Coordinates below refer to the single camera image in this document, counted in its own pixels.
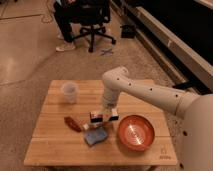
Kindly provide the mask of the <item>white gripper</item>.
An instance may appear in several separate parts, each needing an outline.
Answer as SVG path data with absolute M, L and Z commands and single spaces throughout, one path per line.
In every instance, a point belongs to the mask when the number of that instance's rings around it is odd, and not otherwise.
M 104 103 L 102 105 L 101 112 L 103 114 L 108 114 L 111 112 L 110 121 L 115 121 L 119 119 L 119 114 L 117 112 L 117 109 L 114 108 L 115 105 L 113 103 Z M 97 122 L 102 122 L 103 121 L 103 114 L 100 111 L 92 111 L 90 113 L 90 122 L 91 123 L 97 123 Z

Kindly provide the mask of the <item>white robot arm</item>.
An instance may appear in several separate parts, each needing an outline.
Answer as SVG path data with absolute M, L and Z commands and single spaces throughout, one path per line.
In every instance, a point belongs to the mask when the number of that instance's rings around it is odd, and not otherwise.
M 102 83 L 102 116 L 117 106 L 120 94 L 125 92 L 183 118 L 187 135 L 183 138 L 180 163 L 184 171 L 213 171 L 213 94 L 140 84 L 129 78 L 129 71 L 123 66 L 106 71 Z

